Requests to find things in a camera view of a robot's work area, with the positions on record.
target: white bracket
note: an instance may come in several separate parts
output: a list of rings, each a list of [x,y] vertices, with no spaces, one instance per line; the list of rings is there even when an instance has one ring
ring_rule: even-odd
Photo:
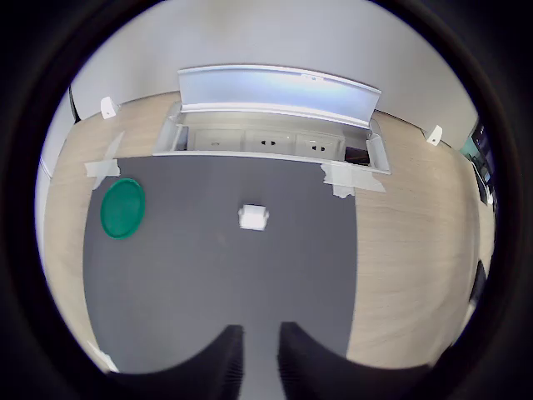
[[[269,213],[263,206],[254,206],[245,204],[238,211],[239,225],[242,229],[251,229],[254,231],[264,231],[267,225]]]
[[[171,105],[161,126],[159,135],[157,135],[156,144],[152,149],[152,155],[158,153],[171,153],[176,150],[180,139],[182,140],[182,131],[184,126],[180,123],[182,115],[182,104],[175,102]]]
[[[431,132],[426,132],[426,131],[423,131],[423,132],[424,132],[424,138],[426,138],[426,142],[428,142],[429,144],[436,146],[441,141],[442,128],[440,126],[436,125],[433,131]]]
[[[116,105],[110,97],[104,97],[100,100],[100,112],[103,119],[115,117],[119,109],[120,106]]]

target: green plastic lid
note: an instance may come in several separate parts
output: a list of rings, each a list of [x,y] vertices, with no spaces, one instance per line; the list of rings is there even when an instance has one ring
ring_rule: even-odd
[[[110,238],[129,238],[144,216],[144,191],[134,179],[116,181],[107,190],[100,208],[102,228]]]

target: white tape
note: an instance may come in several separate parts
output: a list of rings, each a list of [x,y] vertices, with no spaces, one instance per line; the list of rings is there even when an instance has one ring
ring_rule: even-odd
[[[115,372],[115,373],[118,373],[118,368],[117,366],[115,365],[115,363],[113,362],[113,360],[111,360],[111,357],[109,357],[108,354],[104,353],[102,350],[100,350],[98,347],[96,347],[94,344],[92,344],[91,342],[87,341],[87,343],[89,344],[89,346],[91,346],[91,349],[94,351],[94,353],[102,360],[106,363],[107,367],[109,368],[109,371],[112,371],[112,372]]]
[[[96,177],[92,190],[98,188],[105,177],[120,177],[120,168],[118,167],[117,159],[104,160],[96,162],[86,162],[85,169],[87,170],[87,176],[92,178]]]
[[[356,196],[356,190],[353,187],[333,185],[333,196],[347,198],[349,195]]]
[[[351,164],[324,163],[320,168],[326,173],[324,183],[332,185],[333,194],[339,198],[355,195],[353,188],[385,192],[385,188],[372,176],[371,171],[359,169]]]
[[[85,163],[87,176],[90,178],[96,177],[96,181],[94,181],[92,190],[98,188],[105,177],[120,176],[120,168],[118,167],[118,162],[114,157],[117,153],[118,146],[120,146],[120,142],[122,140],[122,137],[124,136],[124,132],[125,131],[120,132],[117,137],[115,137],[115,139],[111,142],[111,144],[106,150],[106,153],[103,155],[102,161]]]

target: small white box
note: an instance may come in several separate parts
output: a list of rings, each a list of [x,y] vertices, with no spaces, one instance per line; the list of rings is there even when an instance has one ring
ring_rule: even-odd
[[[268,211],[263,206],[245,204],[238,212],[241,229],[264,231],[268,221]]]

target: electrical outlet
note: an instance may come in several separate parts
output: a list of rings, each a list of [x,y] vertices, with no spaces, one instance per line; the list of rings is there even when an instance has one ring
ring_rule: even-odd
[[[292,133],[249,130],[245,134],[245,151],[256,153],[293,154]]]
[[[193,131],[193,150],[230,151],[242,150],[244,131],[236,129],[200,129]]]
[[[338,144],[339,142],[335,138],[298,135],[296,138],[296,155],[335,160]]]

